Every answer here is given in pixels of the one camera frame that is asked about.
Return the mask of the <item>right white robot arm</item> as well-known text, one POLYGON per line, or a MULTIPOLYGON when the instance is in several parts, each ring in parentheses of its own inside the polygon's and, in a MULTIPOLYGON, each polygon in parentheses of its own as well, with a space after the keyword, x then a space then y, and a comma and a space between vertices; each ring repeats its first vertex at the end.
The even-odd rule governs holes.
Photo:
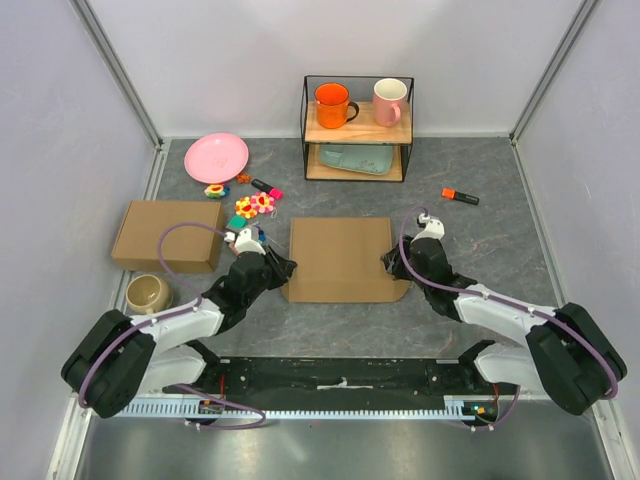
POLYGON ((441 242, 404 237, 381 258, 396 280, 419 286, 439 315, 479 325, 515 342, 490 343, 458 368, 467 392, 492 383, 543 391, 561 409, 581 415, 616 395, 627 366, 589 312, 575 303, 562 307, 524 305, 454 272, 441 242))

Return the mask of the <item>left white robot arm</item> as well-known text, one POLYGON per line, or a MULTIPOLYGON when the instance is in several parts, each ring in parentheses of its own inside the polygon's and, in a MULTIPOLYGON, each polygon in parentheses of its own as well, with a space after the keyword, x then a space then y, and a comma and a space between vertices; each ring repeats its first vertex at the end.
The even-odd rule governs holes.
POLYGON ((177 384, 208 393, 218 357, 201 341, 234 328, 264 292, 285 285, 297 264, 272 248, 244 252, 195 300, 156 314, 105 312, 63 364, 61 377, 81 407, 115 416, 139 394, 177 384))

